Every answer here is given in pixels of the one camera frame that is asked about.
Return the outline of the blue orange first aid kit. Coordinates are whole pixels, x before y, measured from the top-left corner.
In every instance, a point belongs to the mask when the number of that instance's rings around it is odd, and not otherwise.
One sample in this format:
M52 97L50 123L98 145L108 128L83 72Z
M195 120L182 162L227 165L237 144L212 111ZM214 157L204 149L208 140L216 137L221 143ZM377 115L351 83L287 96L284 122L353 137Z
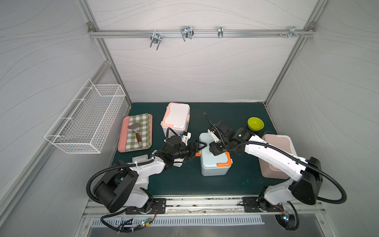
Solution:
M207 147L196 153L196 157L200 158L201 173L203 176L223 176L226 175L231 168L233 160L228 152L214 156L210 152L210 143L213 138L208 133L201 133L199 141L206 143Z

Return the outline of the white peach first aid kit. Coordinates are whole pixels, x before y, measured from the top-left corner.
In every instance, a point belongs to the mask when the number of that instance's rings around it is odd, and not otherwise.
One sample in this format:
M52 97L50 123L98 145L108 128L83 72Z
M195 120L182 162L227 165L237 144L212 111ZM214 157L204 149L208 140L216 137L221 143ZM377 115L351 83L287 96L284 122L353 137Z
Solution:
M169 103L164 117L160 123L163 134L166 133L169 128L174 130L177 134L187 132L190 122L190 106L184 103Z

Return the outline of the white gauze packet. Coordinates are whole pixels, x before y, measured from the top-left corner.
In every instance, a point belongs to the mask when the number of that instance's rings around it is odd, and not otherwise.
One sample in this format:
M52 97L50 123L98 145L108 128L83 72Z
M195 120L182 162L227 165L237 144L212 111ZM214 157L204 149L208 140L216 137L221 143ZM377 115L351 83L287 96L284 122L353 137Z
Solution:
M133 157L132 162L133 163L143 163L143 162L146 162L148 159L149 159L148 155L141 155L141 156Z
M173 165L175 167L181 167L183 165L184 159L175 159Z

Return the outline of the pink first aid kit box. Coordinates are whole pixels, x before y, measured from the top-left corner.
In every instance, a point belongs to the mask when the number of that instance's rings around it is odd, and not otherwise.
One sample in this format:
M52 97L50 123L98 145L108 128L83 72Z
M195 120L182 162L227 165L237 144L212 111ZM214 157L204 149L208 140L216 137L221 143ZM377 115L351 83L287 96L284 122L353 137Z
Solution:
M262 137L262 139L270 145L273 145L276 148L279 148L284 152L289 153L290 155L297 155L293 142L291 138L287 135L265 134ZM262 176L265 178L273 179L289 179L290 176L287 173L285 173L283 168L285 162L288 165L290 162L292 162L292 160L273 149L270 149L269 151L270 154L276 156L274 160L270 159L270 162L263 159L259 159Z

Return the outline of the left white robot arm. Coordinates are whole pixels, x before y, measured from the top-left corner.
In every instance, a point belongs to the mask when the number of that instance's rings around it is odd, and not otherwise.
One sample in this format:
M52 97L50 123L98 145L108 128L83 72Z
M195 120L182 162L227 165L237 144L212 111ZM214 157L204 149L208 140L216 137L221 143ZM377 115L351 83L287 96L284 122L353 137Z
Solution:
M86 193L92 201L102 204L108 210L109 214L102 216L100 221L119 234L133 233L151 225L154 218L148 218L136 227L131 226L131 219L117 227L106 222L106 219L121 215L132 207L144 214L150 211L157 214L153 195L140 181L194 158L207 146L199 140L183 142L181 136L173 135L145 161L126 163L120 160L112 167L95 173L87 182Z

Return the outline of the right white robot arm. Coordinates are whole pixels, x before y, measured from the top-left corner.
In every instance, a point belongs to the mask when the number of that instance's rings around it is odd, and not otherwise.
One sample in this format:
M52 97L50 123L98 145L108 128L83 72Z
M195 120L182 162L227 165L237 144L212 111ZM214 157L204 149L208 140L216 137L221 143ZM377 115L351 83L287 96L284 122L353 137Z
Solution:
M294 207L293 200L307 205L323 201L331 204L342 204L347 200L344 188L330 175L322 171L321 162L317 158L305 159L292 155L277 146L266 142L253 132L244 128L233 131L223 122L210 123L208 133L212 136L210 152L220 155L224 152L241 151L258 157L275 166L286 175L288 180L274 186L265 186L258 197L246 201L245 206L257 208L261 212L270 212L286 202ZM341 193L339 199L327 199L319 196L323 179L326 178Z

